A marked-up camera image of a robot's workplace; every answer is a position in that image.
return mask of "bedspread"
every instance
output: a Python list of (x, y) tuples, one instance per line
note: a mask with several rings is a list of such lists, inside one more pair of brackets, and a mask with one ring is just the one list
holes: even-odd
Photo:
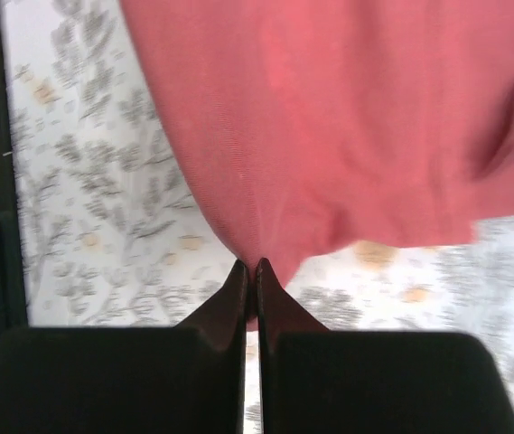
[[(175, 324), (234, 257), (183, 181), (117, 1), (3, 4), (32, 324)], [(473, 245), (311, 258), (287, 290), (333, 329), (479, 336), (514, 404), (514, 217), (478, 224)], [(259, 432), (255, 334), (247, 353), (245, 430)]]

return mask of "pink shirt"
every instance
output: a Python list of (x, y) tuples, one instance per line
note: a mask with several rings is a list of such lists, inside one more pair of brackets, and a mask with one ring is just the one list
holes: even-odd
[(514, 214), (514, 0), (124, 0), (213, 230), (285, 284)]

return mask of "floral pattern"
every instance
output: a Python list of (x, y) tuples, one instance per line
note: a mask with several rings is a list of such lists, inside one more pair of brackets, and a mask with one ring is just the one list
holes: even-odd
[[(182, 178), (117, 0), (2, 5), (32, 324), (179, 322), (234, 258)], [(287, 290), (334, 329), (477, 335), (514, 403), (514, 217), (477, 232), (470, 246), (360, 241), (307, 260)], [(260, 431), (257, 355), (248, 334), (246, 432)]]

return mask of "white floral fabric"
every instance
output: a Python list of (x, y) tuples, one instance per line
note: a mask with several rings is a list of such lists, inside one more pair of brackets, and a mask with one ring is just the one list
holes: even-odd
[[(117, 0), (2, 6), (31, 323), (177, 323), (220, 287), (234, 258), (174, 161)], [(514, 404), (514, 217), (477, 231), (470, 246), (361, 241), (307, 260), (287, 290), (334, 329), (477, 335)], [(253, 333), (245, 432), (260, 430), (258, 401)]]

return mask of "gray leaf print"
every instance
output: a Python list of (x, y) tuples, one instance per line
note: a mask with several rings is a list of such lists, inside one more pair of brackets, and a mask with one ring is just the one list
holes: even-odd
[(41, 201), (45, 201), (55, 193), (56, 187), (60, 184), (59, 175), (60, 169), (52, 168), (50, 172), (42, 177), (37, 192)]
[(107, 23), (108, 11), (100, 12), (100, 4), (92, 2), (90, 10), (82, 19), (82, 37), (88, 46), (93, 46)]
[(108, 44), (112, 40), (112, 35), (114, 34), (114, 28), (116, 27), (116, 20), (111, 20), (107, 23), (106, 31), (100, 38), (100, 40), (94, 45), (88, 55), (88, 60), (93, 61), (98, 59), (104, 54)]
[(194, 309), (193, 291), (190, 286), (160, 287), (157, 296), (174, 325), (182, 321)]
[(80, 180), (80, 188), (85, 193), (97, 193), (103, 197), (123, 193), (117, 182), (96, 165), (86, 171), (70, 170), (70, 175)]
[(88, 267), (86, 264), (81, 264), (78, 267), (78, 271), (76, 271), (76, 275), (79, 278), (84, 279), (93, 279), (95, 278), (99, 273), (96, 271), (96, 269), (92, 267)]
[(331, 329), (353, 329), (361, 318), (361, 312), (352, 306), (351, 297), (342, 289), (303, 287), (297, 299)]
[(132, 89), (130, 99), (118, 103), (122, 118), (132, 127), (137, 127), (144, 114), (144, 92), (141, 89)]
[(53, 0), (51, 3), (56, 11), (69, 18), (78, 19), (82, 10), (81, 0)]
[(204, 303), (210, 297), (212, 297), (219, 289), (221, 284), (214, 280), (207, 280), (199, 290), (199, 300)]
[(158, 117), (156, 116), (156, 108), (154, 107), (154, 102), (151, 99), (148, 99), (146, 101), (145, 116), (146, 116), (146, 120), (158, 119)]
[(164, 190), (166, 192), (170, 192), (174, 188), (183, 184), (182, 173), (177, 166), (174, 166), (168, 172), (168, 176), (166, 177), (166, 186)]
[(96, 94), (98, 92), (99, 86), (96, 79), (89, 80), (84, 86), (84, 93), (82, 94), (82, 101), (87, 104), (93, 104), (94, 99), (96, 98)]
[(81, 298), (68, 297), (68, 310), (74, 316), (80, 316), (88, 310), (89, 303), (83, 302)]
[(135, 316), (139, 318), (148, 317), (154, 311), (156, 303), (155, 296), (139, 294), (130, 300), (128, 307), (132, 309)]
[(12, 132), (12, 146), (17, 151), (23, 151), (25, 140), (33, 136), (30, 133), (28, 113), (25, 108), (21, 108), (14, 110), (11, 115), (10, 131)]
[(119, 151), (120, 167), (125, 172), (134, 172), (140, 168), (140, 146), (132, 143)]
[(504, 362), (504, 376), (510, 385), (514, 385), (514, 357), (509, 355)]
[(154, 216), (154, 209), (160, 203), (161, 199), (160, 180), (156, 177), (150, 178), (148, 180), (148, 190), (143, 200), (143, 208), (146, 216)]
[(70, 217), (64, 215), (56, 217), (48, 231), (43, 229), (41, 218), (39, 214), (34, 217), (36, 220), (34, 227), (36, 254), (33, 268), (30, 270), (34, 288), (29, 296), (32, 301), (35, 300), (40, 290), (46, 260), (58, 253), (57, 246), (63, 241), (64, 237), (70, 235)]
[(99, 197), (94, 198), (91, 203), (87, 203), (86, 208), (94, 217), (100, 220), (105, 220), (108, 217), (108, 209)]
[(98, 101), (96, 101), (91, 106), (89, 106), (81, 118), (84, 119), (89, 116), (96, 116), (97, 118), (99, 118), (104, 113), (104, 110), (106, 110), (106, 107), (111, 99), (112, 99), (112, 95), (110, 95), (110, 94), (104, 95)]
[(112, 75), (114, 74), (114, 67), (107, 68), (104, 61), (96, 62), (96, 78), (94, 82), (97, 85), (98, 90), (108, 90), (112, 84)]
[(169, 220), (168, 222), (162, 222), (161, 224), (154, 226), (152, 228), (142, 228), (137, 231), (137, 238), (148, 238), (154, 235), (158, 235), (163, 233), (168, 228), (170, 228), (173, 224), (175, 224), (175, 220)]
[(76, 264), (73, 262), (64, 262), (54, 267), (52, 274), (57, 278), (65, 278), (74, 270)]
[(113, 318), (122, 316), (126, 310), (119, 304), (120, 296), (117, 288), (112, 287), (110, 294), (102, 303), (102, 306), (95, 314), (88, 316), (81, 323), (83, 325), (102, 326), (109, 323)]
[(116, 150), (106, 140), (99, 140), (96, 145), (88, 142), (86, 148), (93, 165), (107, 165), (117, 158)]
[(126, 215), (124, 213), (124, 208), (122, 208), (121, 205), (117, 204), (112, 208), (112, 223), (121, 232), (124, 232), (126, 229)]
[(76, 287), (70, 277), (58, 279), (56, 284), (56, 295), (60, 297), (72, 297), (75, 293)]
[(176, 211), (190, 211), (196, 210), (197, 208), (196, 202), (194, 201), (191, 193), (187, 193), (174, 202), (166, 204), (165, 207), (172, 208)]
[(95, 296), (96, 289), (94, 289), (94, 284), (91, 281), (91, 278), (84, 278), (78, 284), (78, 291), (82, 296)]
[(78, 83), (78, 75), (84, 69), (79, 46), (74, 41), (74, 23), (71, 20), (63, 21), (51, 33), (51, 43), (58, 57), (52, 64), (56, 77), (65, 89), (72, 88)]
[(113, 289), (121, 288), (128, 282), (128, 275), (122, 269), (104, 269), (102, 277)]
[(147, 270), (138, 268), (135, 274), (136, 280), (145, 287), (157, 287), (161, 283), (161, 270), (155, 266)]
[(56, 155), (61, 156), (70, 163), (77, 164), (82, 159), (82, 153), (76, 145), (76, 138), (72, 134), (65, 134), (56, 142)]
[(453, 295), (454, 306), (445, 311), (449, 325), (479, 335), (497, 355), (507, 346), (511, 313), (505, 307), (514, 293), (514, 242), (498, 242), (506, 233), (496, 229), (502, 225), (493, 222), (490, 231), (482, 225), (483, 242), (443, 249), (436, 263)]
[(245, 409), (245, 418), (255, 424), (256, 433), (260, 434), (262, 432), (260, 402), (252, 404)]

